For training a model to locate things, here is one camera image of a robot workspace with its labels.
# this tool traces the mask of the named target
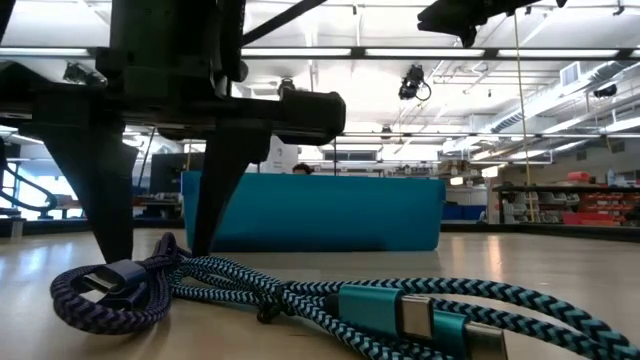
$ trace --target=blue container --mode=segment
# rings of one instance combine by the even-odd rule
[[[182,173],[190,247],[199,187]],[[439,180],[246,174],[211,251],[430,251],[444,199]]]

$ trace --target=braided cable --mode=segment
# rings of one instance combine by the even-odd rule
[[[528,308],[562,321],[573,329],[531,317],[463,302],[432,298],[434,309],[467,316],[471,321],[536,338],[589,359],[640,359],[640,350],[606,323],[562,300],[533,290],[493,281],[451,278],[360,280],[346,282],[281,282],[221,257],[190,258],[173,235],[165,234],[154,255],[138,262],[149,274],[149,296],[141,309],[116,310],[81,296],[77,280],[96,266],[58,276],[51,285],[56,314],[77,329],[96,334],[127,334],[148,328],[169,311],[171,293],[203,302],[257,306],[258,320],[269,323],[279,313],[309,319],[368,359],[453,359],[406,339],[385,338],[346,324],[324,311],[327,296],[343,285],[401,289],[407,294],[456,294],[483,297]],[[207,285],[183,283],[193,278]]]

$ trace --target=person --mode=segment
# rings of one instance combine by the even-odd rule
[[[293,173],[295,175],[311,175],[313,173],[313,169],[305,163],[300,163],[293,167]]]

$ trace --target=floor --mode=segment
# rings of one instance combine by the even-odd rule
[[[162,233],[137,230],[134,257],[147,257]],[[183,239],[182,231],[176,235]],[[438,250],[430,253],[224,256],[292,280],[441,276],[503,281],[567,300],[640,344],[640,245],[524,234],[443,233]],[[300,321],[283,317],[275,324],[261,325],[251,312],[183,300],[176,300],[170,316],[148,333],[122,337],[84,334],[56,318],[48,287],[67,269],[101,262],[90,234],[0,242],[2,359],[358,358],[330,336]],[[508,334],[507,347],[512,359],[579,358],[519,335]]]

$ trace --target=teal connector housing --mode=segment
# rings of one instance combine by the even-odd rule
[[[399,289],[344,285],[338,293],[340,318],[377,333],[400,336],[396,309],[402,295]]]
[[[456,359],[467,358],[465,326],[469,318],[464,315],[434,310],[433,312],[433,344],[435,349],[451,355]]]

